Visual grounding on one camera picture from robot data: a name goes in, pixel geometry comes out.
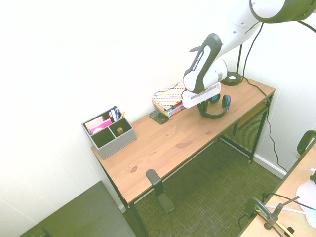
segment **black robot arm segment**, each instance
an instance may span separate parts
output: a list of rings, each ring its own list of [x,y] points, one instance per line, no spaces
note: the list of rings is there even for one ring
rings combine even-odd
[[[250,10],[254,17],[264,23],[281,23],[286,21],[302,21],[316,9],[315,0],[286,0],[274,15],[270,15],[270,3],[261,0],[249,0]]]
[[[190,68],[185,71],[183,77],[184,83],[186,83],[186,80],[189,80],[192,77],[196,78],[195,85],[187,88],[189,91],[198,94],[205,90],[203,78],[214,62],[221,48],[221,39],[215,33],[209,34],[202,46],[198,47],[198,53]]]

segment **headphone ear cup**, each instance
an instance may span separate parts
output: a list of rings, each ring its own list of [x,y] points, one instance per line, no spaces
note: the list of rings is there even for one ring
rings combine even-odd
[[[220,98],[221,98],[221,94],[218,94],[218,95],[214,95],[213,97],[209,98],[208,101],[211,104],[215,104],[217,101],[219,101]]]
[[[222,100],[222,107],[225,108],[231,104],[231,97],[229,95],[224,95]]]

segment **book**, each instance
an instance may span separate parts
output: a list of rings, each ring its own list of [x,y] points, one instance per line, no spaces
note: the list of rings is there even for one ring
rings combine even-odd
[[[183,82],[177,82],[162,91],[157,91],[152,96],[152,102],[168,117],[180,112],[185,107],[182,105],[182,93],[185,90]]]
[[[85,127],[88,129],[88,132],[90,135],[92,135],[92,132],[90,131],[91,127],[101,124],[104,121],[103,116],[97,117],[94,120],[91,120],[85,124]]]

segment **black lamp base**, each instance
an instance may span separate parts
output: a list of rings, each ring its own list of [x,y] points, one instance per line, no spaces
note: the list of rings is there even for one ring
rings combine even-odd
[[[238,85],[241,83],[241,75],[234,72],[228,72],[227,77],[221,81],[224,85]]]

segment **black clamp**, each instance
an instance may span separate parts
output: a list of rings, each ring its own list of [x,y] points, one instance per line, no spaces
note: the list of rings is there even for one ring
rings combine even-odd
[[[290,202],[295,201],[296,199],[300,198],[299,196],[296,196],[295,198],[285,202],[280,203],[273,213],[271,213],[261,202],[255,197],[251,197],[247,204],[246,204],[246,214],[248,216],[252,216],[252,214],[255,212],[256,209],[260,210],[261,213],[267,218],[267,222],[264,224],[264,227],[267,230],[271,230],[271,226],[274,225],[278,221],[278,215],[282,211],[283,207],[285,205],[288,205]]]
[[[161,203],[167,214],[169,214],[175,208],[175,206],[164,192],[161,178],[153,169],[147,170],[146,176],[153,184],[155,195],[158,198],[158,201]]]

